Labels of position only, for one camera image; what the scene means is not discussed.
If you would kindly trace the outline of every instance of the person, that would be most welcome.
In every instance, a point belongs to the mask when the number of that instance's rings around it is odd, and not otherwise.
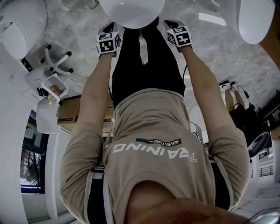
[[[244,101],[235,82],[230,84],[229,81],[225,81],[220,84],[220,89],[225,93],[226,107],[235,126],[244,133],[247,146],[249,146],[262,133],[262,125],[255,112],[255,107],[249,103],[249,107],[245,109]],[[231,92],[235,96],[236,103],[233,101]]]
[[[62,159],[60,197],[81,223],[89,223],[87,215],[97,219],[99,214],[88,206],[97,203],[95,198],[85,203],[85,197],[92,181],[87,177],[102,163],[115,224],[244,223],[247,218],[215,207],[220,182],[215,181],[203,144],[190,132],[184,80],[158,23],[157,18],[141,31],[124,31],[112,75],[114,137],[106,145],[102,124],[113,53],[100,57],[84,87],[77,123]],[[140,33],[147,42],[145,65]],[[180,51],[205,120],[209,154],[220,161],[222,178],[229,182],[227,193],[233,195],[226,209],[232,209],[248,183],[245,137],[235,127],[210,69],[190,46]]]

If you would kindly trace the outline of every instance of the marble floor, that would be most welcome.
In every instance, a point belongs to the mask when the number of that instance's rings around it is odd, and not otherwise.
[[[69,87],[67,96],[81,94],[83,85],[98,62],[99,53],[95,47],[95,35],[109,22],[109,18],[100,6],[88,7],[90,0],[45,0],[48,12],[48,25],[26,58],[34,67],[44,56],[44,48],[51,44],[50,55],[58,59],[67,51],[72,56],[63,63],[63,67],[73,68],[74,73],[64,82]],[[193,49],[210,67],[218,81],[235,81],[250,95],[250,101],[262,107],[280,89],[280,71],[259,45],[245,43],[227,26],[221,26],[198,19],[198,13],[218,15],[210,0],[166,0],[159,18],[175,19],[188,25],[193,38]],[[164,34],[160,22],[158,28]],[[141,57],[148,61],[147,45],[140,40]],[[186,66],[182,54],[172,49],[180,71]],[[113,59],[111,73],[117,58]],[[185,79],[185,102],[190,108],[196,104],[191,83]]]

